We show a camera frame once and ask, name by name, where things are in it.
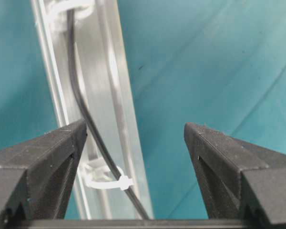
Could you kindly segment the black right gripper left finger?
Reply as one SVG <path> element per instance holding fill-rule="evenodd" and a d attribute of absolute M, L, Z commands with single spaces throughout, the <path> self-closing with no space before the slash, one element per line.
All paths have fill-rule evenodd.
<path fill-rule="evenodd" d="M 0 150 L 0 226 L 65 217 L 86 138 L 80 119 Z"/>

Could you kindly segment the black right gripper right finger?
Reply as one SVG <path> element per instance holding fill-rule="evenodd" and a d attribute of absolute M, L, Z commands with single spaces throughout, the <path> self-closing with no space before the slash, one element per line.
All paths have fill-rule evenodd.
<path fill-rule="evenodd" d="M 184 140 L 209 218 L 286 226 L 286 154 L 195 123 Z"/>

